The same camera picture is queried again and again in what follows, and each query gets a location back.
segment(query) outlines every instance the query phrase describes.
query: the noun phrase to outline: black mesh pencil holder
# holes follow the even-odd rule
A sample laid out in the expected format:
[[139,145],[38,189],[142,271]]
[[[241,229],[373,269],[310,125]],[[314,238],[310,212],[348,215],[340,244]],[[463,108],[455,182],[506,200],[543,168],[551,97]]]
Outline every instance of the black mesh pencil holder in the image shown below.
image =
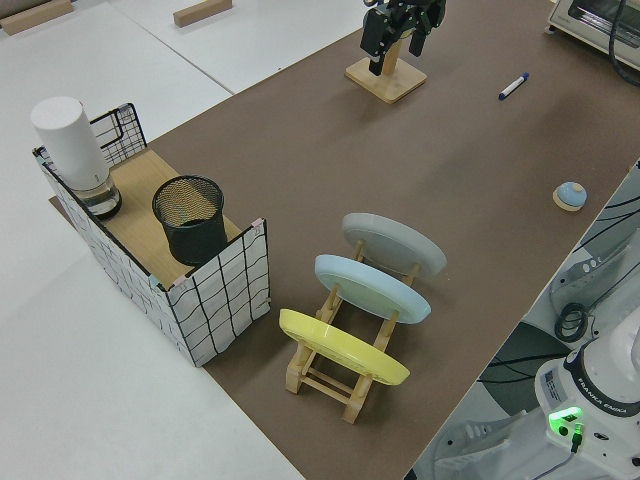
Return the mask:
[[220,187],[197,175],[173,178],[158,189],[153,196],[153,213],[176,260],[198,267],[225,249],[223,204]]

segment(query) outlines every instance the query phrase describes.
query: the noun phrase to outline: grid patterned box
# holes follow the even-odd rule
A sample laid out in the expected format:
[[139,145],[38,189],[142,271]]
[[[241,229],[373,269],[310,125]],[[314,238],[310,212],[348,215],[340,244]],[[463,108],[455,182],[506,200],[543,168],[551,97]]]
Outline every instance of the grid patterned box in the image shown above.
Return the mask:
[[[109,167],[147,146],[132,104],[91,121]],[[56,174],[44,147],[33,151],[70,221],[120,291],[199,367],[269,309],[267,223],[258,219],[205,265],[169,288],[136,259]]]

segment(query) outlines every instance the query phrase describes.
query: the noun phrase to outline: storage box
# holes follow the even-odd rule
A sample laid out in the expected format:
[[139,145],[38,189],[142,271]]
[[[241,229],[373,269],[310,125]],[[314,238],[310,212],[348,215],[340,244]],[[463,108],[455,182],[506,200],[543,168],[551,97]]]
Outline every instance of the storage box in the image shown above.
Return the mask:
[[178,174],[147,148],[132,104],[91,124],[123,197],[112,219],[99,220],[78,200],[44,147],[33,153],[107,275],[199,367],[270,309],[267,223],[241,231],[225,218],[230,242],[220,254],[195,269],[178,263],[151,210],[156,189]]

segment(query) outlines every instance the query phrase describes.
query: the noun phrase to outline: brown tabletop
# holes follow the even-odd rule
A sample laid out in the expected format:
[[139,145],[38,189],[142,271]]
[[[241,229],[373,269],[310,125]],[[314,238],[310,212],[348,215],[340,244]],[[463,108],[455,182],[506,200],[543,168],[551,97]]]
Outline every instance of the brown tabletop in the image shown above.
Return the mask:
[[[422,57],[401,54],[428,78],[395,105],[344,77],[364,56],[356,33],[152,142],[215,179],[239,226],[268,219],[271,313],[206,368],[306,478],[402,478],[640,155],[640,91],[603,54],[545,35],[550,9],[450,1]],[[589,195],[577,214],[551,197],[569,180]],[[278,328],[280,308],[322,304],[314,259],[351,254],[349,212],[406,223],[449,260],[414,285],[431,316],[387,350],[411,375],[374,385],[353,426],[331,398],[285,391],[295,344]],[[347,305],[336,325],[372,339],[379,322]]]

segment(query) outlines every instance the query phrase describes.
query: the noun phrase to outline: white appliance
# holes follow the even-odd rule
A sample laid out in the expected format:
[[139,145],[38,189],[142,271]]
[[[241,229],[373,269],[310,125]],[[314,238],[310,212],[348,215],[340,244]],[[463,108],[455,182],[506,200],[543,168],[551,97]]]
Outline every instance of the white appliance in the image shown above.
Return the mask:
[[[609,52],[611,26],[620,0],[558,0],[549,24]],[[616,58],[640,70],[640,0],[627,0],[616,31]]]

